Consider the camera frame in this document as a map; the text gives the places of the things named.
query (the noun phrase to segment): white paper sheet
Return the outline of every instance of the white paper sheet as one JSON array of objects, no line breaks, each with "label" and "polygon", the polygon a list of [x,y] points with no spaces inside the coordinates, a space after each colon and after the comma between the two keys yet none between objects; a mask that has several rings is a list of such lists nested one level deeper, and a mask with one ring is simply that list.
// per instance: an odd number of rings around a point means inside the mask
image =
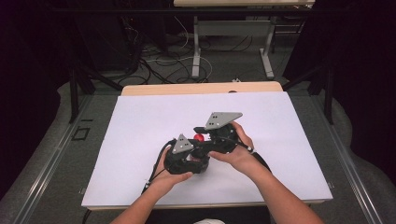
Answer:
[{"label": "white paper sheet", "polygon": [[[120,96],[82,206],[125,206],[139,197],[163,145],[212,112],[242,112],[236,121],[273,174],[300,199],[332,199],[304,130],[285,92]],[[205,173],[176,185],[158,205],[259,203],[255,185],[230,165],[210,159]]]}]

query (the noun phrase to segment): gray carpet floor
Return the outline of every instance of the gray carpet floor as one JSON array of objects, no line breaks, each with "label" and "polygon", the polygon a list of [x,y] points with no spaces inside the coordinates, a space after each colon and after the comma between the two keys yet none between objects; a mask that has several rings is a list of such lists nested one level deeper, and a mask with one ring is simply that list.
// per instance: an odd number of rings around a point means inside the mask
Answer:
[{"label": "gray carpet floor", "polygon": [[[202,66],[207,73],[210,71],[209,82],[228,82],[239,78],[242,81],[265,81],[265,71],[259,57],[258,48],[262,47],[263,40],[260,38],[247,38],[238,48],[247,49],[243,51],[231,50],[243,36],[237,37],[212,37],[204,40]],[[280,35],[276,38],[276,52],[270,54],[276,81],[281,84],[285,80],[281,75],[296,40],[295,35]],[[183,44],[173,46],[171,50],[176,51],[180,58],[189,57],[192,52],[187,48],[180,48]],[[217,52],[210,49],[224,49],[227,52]],[[153,54],[154,48],[145,49],[145,55]],[[157,55],[146,56],[146,60],[157,59]],[[161,60],[169,60],[169,57],[159,57]],[[192,59],[183,60],[184,64],[191,64]],[[150,62],[152,68],[164,77],[177,82],[187,80],[191,70],[180,63]],[[119,75],[115,72],[105,74],[108,77]],[[147,77],[147,70],[139,68],[136,75]],[[121,82],[122,85],[137,84],[142,80],[139,78],[127,78]],[[155,77],[150,78],[149,84],[159,84],[161,81]],[[116,103],[119,92],[111,90],[105,84],[94,81],[97,92],[93,96],[80,97],[82,110],[78,120],[71,126],[68,124],[70,118],[70,95],[68,84],[59,89],[62,95],[61,107],[58,115],[53,121],[48,133],[37,148],[32,159],[26,164],[25,169],[16,180],[10,191],[0,202],[0,223],[80,223],[83,219],[85,209],[81,201],[83,194],[81,189],[88,186],[93,166],[99,152],[102,140],[106,133],[106,127],[111,118],[111,113]],[[312,205],[312,208],[325,220],[326,223],[371,223],[370,218],[362,209],[361,201],[357,197],[356,190],[351,185],[350,176],[342,166],[342,158],[337,152],[334,139],[323,120],[322,113],[318,110],[318,102],[322,102],[320,96],[309,96],[306,92],[306,84],[297,85],[289,91],[299,119],[304,127],[305,133],[317,156],[318,163],[328,182],[334,199]],[[332,107],[334,129],[336,130],[343,146],[348,150],[353,128],[343,108],[335,101]],[[372,164],[361,160],[348,150],[348,155],[354,161],[359,177],[367,189],[367,196],[371,200],[375,211],[380,216],[382,223],[396,223],[396,190],[388,178]],[[50,163],[51,158],[56,155],[58,161]],[[33,195],[33,188],[40,177],[43,167],[47,164],[53,165],[53,173],[48,176],[48,183],[38,193],[34,203],[28,203],[27,199]],[[92,212],[87,223],[108,223],[116,217],[120,211]]]}]

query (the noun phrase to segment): white table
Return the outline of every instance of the white table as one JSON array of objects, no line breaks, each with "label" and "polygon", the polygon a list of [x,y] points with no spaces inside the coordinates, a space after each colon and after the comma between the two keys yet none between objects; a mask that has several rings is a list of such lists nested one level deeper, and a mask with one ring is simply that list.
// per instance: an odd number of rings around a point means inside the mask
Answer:
[{"label": "white table", "polygon": [[[275,7],[313,5],[315,0],[175,0],[176,7]],[[276,17],[270,21],[199,21],[194,17],[194,59],[191,77],[199,77],[201,49],[200,35],[256,35],[266,36],[264,48],[260,49],[262,64],[268,79],[274,79],[274,72],[268,59]]]},{"label": "white table", "polygon": [[[205,126],[216,111],[244,114],[237,121],[273,174],[300,199],[306,203],[332,199],[288,94],[276,82],[242,82],[125,88],[82,206],[91,210],[129,206],[139,197],[162,146],[180,133],[192,138],[193,128]],[[205,173],[176,185],[155,207],[260,204],[265,202],[252,181],[230,165],[211,159]]]}]

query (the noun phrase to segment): person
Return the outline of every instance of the person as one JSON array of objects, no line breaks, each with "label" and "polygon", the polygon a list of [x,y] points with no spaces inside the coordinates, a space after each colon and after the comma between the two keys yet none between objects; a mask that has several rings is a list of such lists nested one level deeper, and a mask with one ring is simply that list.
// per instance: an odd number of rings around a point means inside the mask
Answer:
[{"label": "person", "polygon": [[[235,127],[240,140],[245,145],[254,148],[251,138],[246,135],[242,126],[234,121],[232,125]],[[165,154],[163,153],[157,168],[158,173],[163,169]],[[276,223],[323,223],[311,208],[289,191],[245,148],[237,146],[231,153],[222,154],[211,151],[208,155],[216,160],[228,162],[234,169],[249,177],[257,186]],[[112,224],[145,223],[155,203],[169,192],[175,184],[186,181],[191,176],[192,173],[190,172],[181,175],[171,175],[167,171],[161,172],[152,181],[149,188],[116,217]]]}]

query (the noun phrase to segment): small red sphere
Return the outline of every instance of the small red sphere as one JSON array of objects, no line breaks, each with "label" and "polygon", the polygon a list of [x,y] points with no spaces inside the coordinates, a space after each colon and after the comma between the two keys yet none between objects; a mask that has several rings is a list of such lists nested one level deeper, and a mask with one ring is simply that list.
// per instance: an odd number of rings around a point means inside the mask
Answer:
[{"label": "small red sphere", "polygon": [[201,135],[200,133],[196,134],[196,135],[194,136],[194,139],[196,139],[196,140],[198,140],[198,141],[200,141],[200,142],[204,142],[204,141],[205,141],[204,136]]}]

